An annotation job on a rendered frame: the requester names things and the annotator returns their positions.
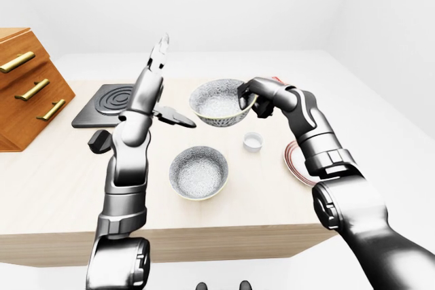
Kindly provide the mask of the wooden cabinet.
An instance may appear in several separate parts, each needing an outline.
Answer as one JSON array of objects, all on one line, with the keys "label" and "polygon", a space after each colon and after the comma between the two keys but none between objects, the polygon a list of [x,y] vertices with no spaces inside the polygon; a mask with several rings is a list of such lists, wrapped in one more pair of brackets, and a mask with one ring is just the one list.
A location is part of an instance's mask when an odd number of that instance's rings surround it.
[{"label": "wooden cabinet", "polygon": [[0,28],[0,152],[26,149],[74,97],[30,28]]}]

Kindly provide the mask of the flat dark stove plate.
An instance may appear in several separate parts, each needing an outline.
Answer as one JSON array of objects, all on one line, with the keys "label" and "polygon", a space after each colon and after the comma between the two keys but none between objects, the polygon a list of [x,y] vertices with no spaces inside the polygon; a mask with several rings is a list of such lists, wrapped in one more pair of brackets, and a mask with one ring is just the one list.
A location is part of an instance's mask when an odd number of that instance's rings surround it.
[{"label": "flat dark stove plate", "polygon": [[133,84],[103,84],[73,119],[74,128],[111,128],[120,123]]}]

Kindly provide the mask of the small white ramekin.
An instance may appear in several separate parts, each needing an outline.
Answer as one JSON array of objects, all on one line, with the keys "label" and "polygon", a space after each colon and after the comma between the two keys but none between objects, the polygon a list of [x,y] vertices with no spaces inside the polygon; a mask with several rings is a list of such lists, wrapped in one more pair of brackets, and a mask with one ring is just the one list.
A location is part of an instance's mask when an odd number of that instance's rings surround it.
[{"label": "small white ramekin", "polygon": [[257,132],[248,132],[243,137],[243,146],[249,152],[258,152],[264,144],[264,139]]}]

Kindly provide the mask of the patterned black white bowl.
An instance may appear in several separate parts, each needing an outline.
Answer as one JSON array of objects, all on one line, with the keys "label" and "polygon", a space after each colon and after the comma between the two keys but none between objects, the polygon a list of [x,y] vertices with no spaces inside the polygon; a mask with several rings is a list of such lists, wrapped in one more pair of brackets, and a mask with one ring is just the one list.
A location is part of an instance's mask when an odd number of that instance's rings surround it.
[{"label": "patterned black white bowl", "polygon": [[241,109],[237,89],[239,79],[216,79],[197,87],[190,95],[193,112],[204,123],[214,127],[230,127],[243,120],[256,103],[257,95],[250,94],[247,106]]},{"label": "patterned black white bowl", "polygon": [[182,198],[207,200],[224,188],[228,173],[228,163],[221,152],[195,146],[183,150],[171,162],[169,183]]}]

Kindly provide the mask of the wooden cabinet drawer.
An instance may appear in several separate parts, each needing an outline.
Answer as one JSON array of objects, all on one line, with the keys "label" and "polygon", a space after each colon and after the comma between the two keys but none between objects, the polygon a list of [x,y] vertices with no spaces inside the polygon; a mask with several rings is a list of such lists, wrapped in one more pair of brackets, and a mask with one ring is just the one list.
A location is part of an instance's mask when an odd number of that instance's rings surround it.
[{"label": "wooden cabinet drawer", "polygon": [[0,66],[17,59],[27,52],[34,53],[35,57],[22,63],[9,73],[0,71],[0,89],[50,59],[49,54],[32,31],[27,31],[0,43]]},{"label": "wooden cabinet drawer", "polygon": [[[49,84],[36,92],[29,100],[16,98],[16,96],[24,95],[45,79],[49,81]],[[73,90],[56,67],[51,62],[47,62],[0,90],[0,120],[10,117],[19,119],[28,115],[33,118],[43,116],[61,99],[68,102],[74,96]]]},{"label": "wooden cabinet drawer", "polygon": [[49,123],[49,121],[38,120],[29,115],[19,119],[10,117],[0,120],[0,152],[24,150]]}]

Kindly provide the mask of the round black stove knob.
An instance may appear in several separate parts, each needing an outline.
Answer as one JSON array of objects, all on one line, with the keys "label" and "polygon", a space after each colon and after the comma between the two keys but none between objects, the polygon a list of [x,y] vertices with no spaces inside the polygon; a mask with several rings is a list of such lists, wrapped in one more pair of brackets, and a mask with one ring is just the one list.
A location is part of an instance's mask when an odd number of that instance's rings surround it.
[{"label": "round black stove knob", "polygon": [[88,141],[92,153],[103,154],[111,150],[112,134],[107,130],[97,130]]}]

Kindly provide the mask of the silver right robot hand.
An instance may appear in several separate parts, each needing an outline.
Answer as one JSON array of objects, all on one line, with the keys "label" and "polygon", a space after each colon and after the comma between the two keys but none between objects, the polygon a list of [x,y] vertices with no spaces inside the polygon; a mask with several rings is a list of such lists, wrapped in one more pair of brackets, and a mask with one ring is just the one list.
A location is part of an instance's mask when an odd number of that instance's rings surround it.
[{"label": "silver right robot hand", "polygon": [[284,111],[291,111],[294,108],[292,95],[285,89],[284,84],[274,79],[255,77],[241,84],[237,88],[237,95],[242,110],[249,106],[250,94],[257,95],[253,110],[262,119],[272,115],[275,107]]}]

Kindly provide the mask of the white plate with red rings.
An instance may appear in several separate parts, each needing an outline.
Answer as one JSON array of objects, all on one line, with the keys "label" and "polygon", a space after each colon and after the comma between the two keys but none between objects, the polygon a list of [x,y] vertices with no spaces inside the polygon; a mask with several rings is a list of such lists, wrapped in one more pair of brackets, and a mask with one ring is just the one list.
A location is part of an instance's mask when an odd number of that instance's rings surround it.
[{"label": "white plate with red rings", "polygon": [[313,187],[318,182],[318,179],[308,173],[305,158],[296,141],[291,141],[286,145],[283,159],[288,170],[304,185]]}]

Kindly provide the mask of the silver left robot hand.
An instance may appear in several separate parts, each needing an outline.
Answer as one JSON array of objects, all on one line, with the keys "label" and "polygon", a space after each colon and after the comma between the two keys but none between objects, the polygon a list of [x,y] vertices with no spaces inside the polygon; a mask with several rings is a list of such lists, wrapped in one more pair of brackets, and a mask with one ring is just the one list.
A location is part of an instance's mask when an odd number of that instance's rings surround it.
[{"label": "silver left robot hand", "polygon": [[145,68],[140,73],[130,94],[126,110],[154,115],[161,122],[196,128],[196,124],[174,108],[159,105],[163,91],[162,69],[166,63],[169,35],[165,33],[152,48]]}]

